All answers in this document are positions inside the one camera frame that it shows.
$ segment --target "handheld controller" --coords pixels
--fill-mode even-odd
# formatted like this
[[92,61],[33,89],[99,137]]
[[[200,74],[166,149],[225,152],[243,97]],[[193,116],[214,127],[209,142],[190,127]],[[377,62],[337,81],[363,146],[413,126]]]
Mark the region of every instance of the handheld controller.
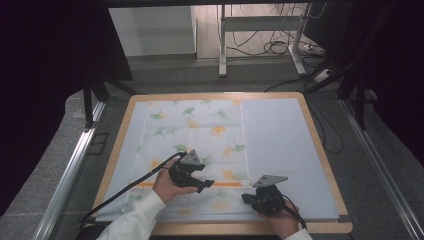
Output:
[[200,193],[205,187],[208,188],[215,182],[214,180],[202,182],[191,176],[194,171],[202,171],[203,168],[205,165],[200,162],[196,151],[191,150],[172,165],[169,176],[178,187],[197,187],[197,192]]

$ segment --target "black wall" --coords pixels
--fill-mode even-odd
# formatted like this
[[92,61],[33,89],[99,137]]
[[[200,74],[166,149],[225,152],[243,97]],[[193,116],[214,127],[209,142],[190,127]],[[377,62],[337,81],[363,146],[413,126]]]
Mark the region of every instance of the black wall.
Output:
[[66,99],[97,73],[132,79],[108,9],[52,3],[0,4],[1,215],[57,131]]

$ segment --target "white fabric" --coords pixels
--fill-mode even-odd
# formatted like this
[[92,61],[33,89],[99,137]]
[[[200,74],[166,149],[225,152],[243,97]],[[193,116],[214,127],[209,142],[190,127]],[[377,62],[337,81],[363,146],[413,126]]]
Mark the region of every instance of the white fabric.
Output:
[[291,235],[290,237],[284,238],[284,240],[312,240],[312,238],[306,231],[306,229],[302,229],[299,232]]
[[[113,221],[98,240],[148,240],[156,225],[156,215],[165,208],[165,203],[154,192],[139,201],[131,203],[127,211]],[[286,240],[312,240],[305,229]]]

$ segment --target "tabletop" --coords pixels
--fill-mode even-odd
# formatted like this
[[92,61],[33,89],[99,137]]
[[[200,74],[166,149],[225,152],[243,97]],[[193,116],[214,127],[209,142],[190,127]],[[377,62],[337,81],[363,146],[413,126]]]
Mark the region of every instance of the tabletop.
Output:
[[[315,149],[318,153],[321,166],[325,177],[327,178],[332,196],[337,205],[340,216],[344,219],[338,221],[317,221],[307,222],[308,231],[310,233],[348,233],[352,230],[352,222],[346,221],[348,216],[347,209],[343,202],[343,198],[337,186],[332,169],[320,142],[317,130],[312,121],[308,106],[300,93],[207,93],[207,94],[158,94],[158,95],[138,95],[131,98],[122,124],[120,126],[117,139],[115,141],[109,163],[107,165],[102,183],[97,193],[94,206],[100,204],[105,196],[112,179],[113,171],[116,167],[118,157],[124,142],[131,114],[137,102],[162,101],[162,100],[247,100],[247,99],[289,99],[294,98],[299,101],[309,132],[314,142]],[[248,221],[248,222],[158,222],[152,235],[272,235],[274,234],[270,226],[263,221]]]

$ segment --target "hand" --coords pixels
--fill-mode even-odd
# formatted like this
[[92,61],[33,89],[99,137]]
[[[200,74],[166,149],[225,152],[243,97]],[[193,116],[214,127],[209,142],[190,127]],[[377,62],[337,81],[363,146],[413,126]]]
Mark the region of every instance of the hand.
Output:
[[164,168],[162,168],[158,177],[156,178],[155,184],[153,185],[153,191],[159,196],[164,203],[171,201],[174,197],[179,194],[194,193],[197,191],[196,187],[177,187],[171,180],[168,170],[171,166],[177,161],[177,159],[172,159],[169,161]]
[[[288,200],[285,200],[285,202],[286,206],[292,210],[299,210],[298,207],[293,206],[292,203]],[[274,229],[275,233],[277,233],[277,235],[282,239],[287,238],[299,231],[299,223],[297,219],[285,210],[281,210],[281,212],[279,212],[276,216],[271,217],[262,213],[258,213],[258,215],[261,218],[266,219]]]

